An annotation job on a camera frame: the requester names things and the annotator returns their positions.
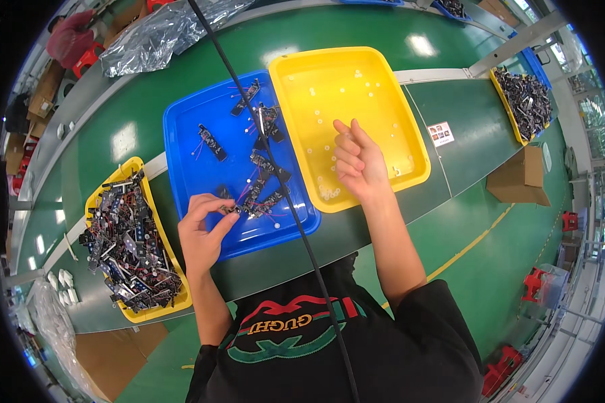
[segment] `hand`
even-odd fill
[[[222,239],[240,217],[237,213],[227,214],[213,230],[208,232],[204,222],[207,214],[212,212],[224,214],[220,207],[232,208],[234,205],[234,200],[217,198],[210,193],[191,196],[188,213],[177,225],[188,280],[196,280],[208,273],[220,257]]]
[[[333,124],[339,132],[334,139],[339,181],[362,205],[391,193],[388,169],[377,143],[363,131],[356,119],[352,119],[351,128],[338,119]]]

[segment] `yellow plastic tray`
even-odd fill
[[[311,50],[269,66],[309,197],[325,213],[359,202],[332,172],[334,119],[353,118],[379,144],[394,191],[426,181],[430,160],[408,101],[383,55],[366,46]],[[342,191],[325,200],[319,186]]]
[[[130,175],[131,169],[134,169],[135,172],[137,172],[141,168],[143,168],[143,161],[141,160],[141,158],[132,157],[127,160],[124,164],[122,164],[121,167],[117,169],[114,173],[112,173],[112,175],[110,175],[110,177],[108,177],[103,183],[121,181]],[[104,188],[99,186],[94,191],[94,193],[89,196],[88,200],[85,202],[85,217],[92,216],[92,214],[88,213],[88,208],[97,206],[96,200],[98,194],[101,193],[103,190]],[[123,316],[125,316],[132,323],[139,323],[145,320],[150,320],[164,315],[168,315],[170,313],[188,308],[193,304],[190,299],[190,293],[188,291],[188,281],[186,280],[184,271],[182,271],[181,267],[179,266],[179,262],[177,262],[177,259],[175,258],[175,253],[173,252],[172,248],[170,247],[170,244],[168,243],[168,238],[166,237],[166,233],[164,232],[164,227],[161,225],[159,214],[157,214],[157,208],[155,207],[155,201],[153,200],[152,193],[150,192],[150,185],[148,184],[147,177],[144,177],[144,179],[141,181],[141,191],[143,192],[143,195],[145,196],[146,201],[148,202],[148,206],[150,206],[150,209],[152,210],[152,218],[155,221],[155,224],[157,225],[157,230],[159,231],[161,240],[164,243],[164,247],[166,248],[166,254],[168,254],[170,261],[175,267],[175,271],[177,271],[179,278],[181,278],[182,285],[179,288],[177,296],[175,297],[174,307],[168,305],[167,307],[162,308],[159,306],[156,308],[150,308],[147,310],[139,311],[138,313],[134,313],[131,310],[123,309],[126,306],[123,304],[123,302],[119,301],[119,308],[121,309],[121,313],[123,313]],[[88,227],[91,226],[91,222],[87,221],[86,223]]]
[[[493,82],[493,85],[495,86],[495,89],[497,90],[497,93],[499,94],[500,99],[502,100],[502,103],[505,106],[505,109],[507,110],[508,120],[511,122],[511,126],[513,127],[513,134],[516,136],[517,142],[519,142],[523,146],[526,146],[527,144],[529,144],[530,141],[533,140],[533,138],[535,137],[535,134],[531,135],[531,139],[529,141],[524,141],[522,139],[522,136],[520,136],[520,129],[517,128],[516,117],[513,115],[511,106],[508,104],[508,99],[507,99],[507,97],[505,97],[504,91],[502,91],[502,87],[500,86],[500,83],[498,83],[497,79],[495,78],[496,70],[497,70],[497,67],[493,67],[491,69],[491,73],[490,73],[491,81]],[[545,129],[548,127],[549,127],[549,122],[545,123],[545,125],[544,125]]]

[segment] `instruction sheet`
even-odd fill
[[[443,146],[447,142],[455,141],[453,132],[450,130],[448,122],[437,123],[436,125],[428,126],[428,133],[435,147]]]

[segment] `green workbench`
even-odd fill
[[[414,49],[407,38],[424,36],[432,52]],[[476,27],[412,10],[374,6],[323,6],[249,20],[223,30],[220,42],[238,74],[265,69],[282,53],[371,46],[393,70],[468,67],[501,44]],[[210,41],[174,57],[169,69],[143,74],[123,87],[83,126],[56,162],[40,192],[24,234],[18,270],[28,261],[40,267],[53,247],[84,213],[92,191],[129,157],[149,161],[163,152],[162,114],[173,101],[227,79]],[[507,113],[489,80],[468,79],[404,86],[408,103],[427,145],[432,172],[428,180],[397,193],[406,223],[416,220],[484,178],[521,147]],[[426,125],[448,121],[454,142],[435,149]],[[168,173],[150,182],[170,244],[181,260],[177,212]],[[58,204],[62,203],[63,219]],[[44,252],[38,254],[42,238]],[[309,237],[320,265],[370,243],[360,207],[323,214]],[[87,250],[75,243],[74,262],[66,252],[54,265],[74,276],[79,304],[68,313],[77,333],[130,327],[110,302],[102,275],[87,270]],[[222,295],[232,301],[281,284],[312,270],[301,240],[216,264],[211,270]],[[192,313],[192,308],[165,320]]]

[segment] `black cable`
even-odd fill
[[[287,187],[284,185],[284,181],[281,178],[280,167],[275,163],[274,155],[271,153],[271,148],[269,147],[269,139],[263,133],[261,125],[258,124],[258,122],[259,122],[258,116],[255,114],[255,111],[251,107],[251,101],[249,100],[249,97],[247,96],[246,92],[244,92],[244,90],[242,89],[240,80],[235,75],[235,71],[233,70],[231,63],[228,61],[228,59],[226,59],[224,50],[222,49],[222,46],[217,41],[217,36],[215,35],[215,32],[213,32],[213,28],[211,28],[211,26],[208,24],[208,21],[206,20],[206,18],[204,17],[204,14],[202,13],[202,11],[199,9],[197,4],[195,3],[195,0],[188,0],[188,4],[190,4],[191,8],[193,8],[195,15],[200,20],[202,25],[204,25],[204,29],[206,29],[206,32],[211,37],[211,40],[213,41],[213,44],[215,45],[215,49],[217,50],[217,53],[219,54],[220,58],[222,59],[222,62],[224,63],[224,65],[226,66],[226,69],[228,70],[229,74],[231,75],[231,78],[233,78],[233,81],[234,81],[235,85],[237,86],[238,91],[240,91],[240,95],[242,95],[242,99],[244,100],[244,103],[246,104],[246,108],[249,109],[251,118],[253,119],[253,122],[255,123],[255,127],[257,128],[258,137],[260,137],[262,139],[262,141],[265,145],[265,148],[266,148],[266,153],[268,154],[269,159],[271,160],[271,163],[273,164],[273,166],[275,168],[275,176],[276,176],[276,178],[278,178],[278,182],[280,182],[280,187],[281,187],[282,193],[284,194],[284,197],[287,199],[287,203],[289,204],[291,214],[293,214],[293,219],[296,221],[296,226],[298,227],[298,231],[300,231],[300,236],[302,237],[302,242],[305,244],[305,247],[307,249],[307,254],[309,254],[309,258],[312,261],[312,265],[314,266],[314,273],[316,273],[316,278],[318,280],[319,285],[321,286],[321,292],[323,293],[323,297],[325,298],[325,304],[327,304],[327,309],[330,312],[331,324],[334,328],[334,333],[336,334],[336,339],[339,342],[340,353],[342,355],[343,361],[345,362],[345,369],[347,370],[347,375],[350,380],[350,388],[352,389],[352,397],[354,398],[355,403],[360,403],[359,392],[356,388],[356,380],[354,379],[354,372],[352,371],[352,365],[350,364],[350,356],[347,354],[347,348],[345,347],[345,341],[343,340],[342,333],[340,332],[339,322],[338,322],[338,319],[336,318],[336,314],[334,313],[334,309],[331,305],[330,295],[327,292],[327,287],[325,286],[325,281],[323,280],[323,275],[321,274],[321,269],[318,267],[318,263],[316,262],[316,258],[314,256],[314,253],[312,252],[312,247],[309,245],[309,240],[307,239],[307,235],[305,235],[305,230],[303,230],[303,225],[300,223],[300,218],[298,218],[298,213],[296,212],[296,208],[294,207],[293,201],[291,201],[291,197],[289,196],[289,191],[287,190]]]

